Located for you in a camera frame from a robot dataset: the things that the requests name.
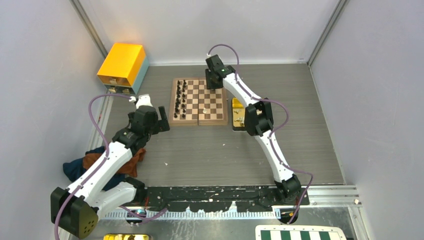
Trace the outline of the wooden chess board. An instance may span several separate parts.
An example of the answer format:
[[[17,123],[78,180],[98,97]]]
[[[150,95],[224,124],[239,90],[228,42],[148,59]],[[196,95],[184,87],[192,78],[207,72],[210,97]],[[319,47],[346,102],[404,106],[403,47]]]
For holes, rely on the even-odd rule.
[[[207,114],[202,113],[203,108],[207,109]],[[207,89],[204,77],[173,79],[168,122],[172,127],[227,125],[227,91]]]

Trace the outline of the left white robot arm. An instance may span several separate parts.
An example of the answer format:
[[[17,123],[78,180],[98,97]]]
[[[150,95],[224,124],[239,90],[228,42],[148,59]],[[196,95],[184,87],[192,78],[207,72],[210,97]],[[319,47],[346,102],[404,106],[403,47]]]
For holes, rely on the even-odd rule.
[[[107,191],[103,188],[146,146],[151,136],[169,131],[170,125],[164,106],[154,108],[149,94],[122,97],[135,105],[135,111],[128,115],[128,125],[117,131],[111,142],[103,139],[105,151],[82,176],[65,189],[57,187],[50,195],[51,221],[57,240],[59,230],[84,239],[100,218],[126,203],[138,207],[146,200],[145,184],[133,177]]]

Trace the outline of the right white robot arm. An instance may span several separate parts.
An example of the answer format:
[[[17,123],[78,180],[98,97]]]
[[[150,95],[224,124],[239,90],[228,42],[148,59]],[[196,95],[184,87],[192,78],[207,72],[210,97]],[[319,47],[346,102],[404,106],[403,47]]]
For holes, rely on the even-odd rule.
[[[254,93],[236,74],[231,65],[224,65],[220,57],[205,60],[206,87],[209,90],[226,89],[244,107],[245,131],[259,143],[271,167],[277,188],[277,198],[283,205],[291,205],[301,191],[301,183],[289,166],[275,136],[276,127],[271,101]]]

